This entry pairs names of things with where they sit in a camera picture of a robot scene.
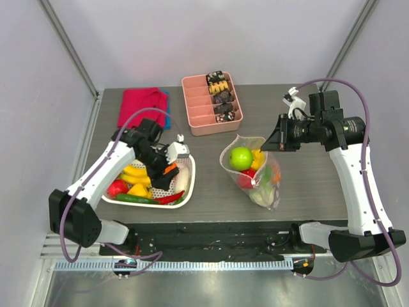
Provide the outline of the red toy chili pepper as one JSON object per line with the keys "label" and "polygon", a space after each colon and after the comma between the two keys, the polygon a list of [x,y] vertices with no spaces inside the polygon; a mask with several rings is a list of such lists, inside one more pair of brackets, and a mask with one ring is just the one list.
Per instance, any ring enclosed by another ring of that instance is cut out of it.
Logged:
{"label": "red toy chili pepper", "polygon": [[176,194],[169,195],[169,196],[155,198],[155,201],[157,201],[160,205],[167,205],[169,203],[176,202],[179,199],[183,198],[184,193],[185,191],[181,191]]}

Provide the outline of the clear zip top bag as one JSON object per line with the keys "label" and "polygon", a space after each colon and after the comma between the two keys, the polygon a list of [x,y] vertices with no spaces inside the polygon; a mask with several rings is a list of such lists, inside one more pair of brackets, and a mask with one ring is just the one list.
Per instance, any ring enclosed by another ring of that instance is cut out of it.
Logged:
{"label": "clear zip top bag", "polygon": [[280,201],[281,167],[272,153],[262,151],[265,138],[237,135],[219,157],[221,167],[251,202],[274,210]]}

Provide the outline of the green toy apple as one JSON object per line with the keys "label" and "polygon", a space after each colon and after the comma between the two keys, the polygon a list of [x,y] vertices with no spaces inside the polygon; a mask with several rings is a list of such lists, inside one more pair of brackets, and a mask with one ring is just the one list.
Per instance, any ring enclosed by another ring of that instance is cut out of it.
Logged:
{"label": "green toy apple", "polygon": [[230,151],[229,164],[237,171],[247,170],[253,162],[252,152],[249,148],[239,146]]}

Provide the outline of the red toy apple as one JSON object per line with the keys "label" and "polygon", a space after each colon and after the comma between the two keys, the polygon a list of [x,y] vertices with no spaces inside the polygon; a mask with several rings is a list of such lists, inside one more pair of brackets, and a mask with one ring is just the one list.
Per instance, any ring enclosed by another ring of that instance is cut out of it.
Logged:
{"label": "red toy apple", "polygon": [[252,189],[254,184],[253,178],[256,174],[256,170],[249,168],[240,172],[237,178],[237,184],[241,189]]}

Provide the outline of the green toy lettuce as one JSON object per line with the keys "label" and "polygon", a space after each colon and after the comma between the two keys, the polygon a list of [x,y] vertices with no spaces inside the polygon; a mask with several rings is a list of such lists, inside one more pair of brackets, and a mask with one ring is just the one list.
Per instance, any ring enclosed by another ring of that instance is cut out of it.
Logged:
{"label": "green toy lettuce", "polygon": [[250,199],[261,207],[271,207],[275,199],[275,185],[272,182],[272,169],[265,166],[261,173],[259,185],[249,193]]}

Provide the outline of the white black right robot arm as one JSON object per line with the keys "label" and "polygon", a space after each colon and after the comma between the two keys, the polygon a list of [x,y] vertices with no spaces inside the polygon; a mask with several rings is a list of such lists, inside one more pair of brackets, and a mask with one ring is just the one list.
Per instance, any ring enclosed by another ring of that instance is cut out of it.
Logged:
{"label": "white black right robot arm", "polygon": [[329,250],[341,263],[384,255],[406,243],[402,230],[394,229],[374,180],[370,149],[364,144],[366,124],[359,117],[344,117],[336,91],[314,93],[305,103],[291,88],[283,101],[289,111],[261,149],[295,152],[303,143],[325,147],[340,179],[348,213],[348,226],[302,223],[288,239],[290,248],[304,252],[311,244]]}

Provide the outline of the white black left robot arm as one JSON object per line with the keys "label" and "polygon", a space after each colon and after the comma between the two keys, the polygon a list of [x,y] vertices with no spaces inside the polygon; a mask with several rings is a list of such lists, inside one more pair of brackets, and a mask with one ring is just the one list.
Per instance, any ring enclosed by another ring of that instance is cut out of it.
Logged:
{"label": "white black left robot arm", "polygon": [[134,160],[145,165],[154,188],[170,188],[177,172],[166,171],[166,168],[177,159],[189,156],[189,149],[181,134],[171,144],[157,148],[161,134],[161,126],[149,119],[131,129],[118,129],[103,154],[78,181],[64,191],[56,189],[50,194],[51,231],[61,240],[68,239],[83,248],[96,242],[111,243],[122,255],[131,254],[136,239],[131,236],[129,227],[100,219],[96,208],[110,184]]}

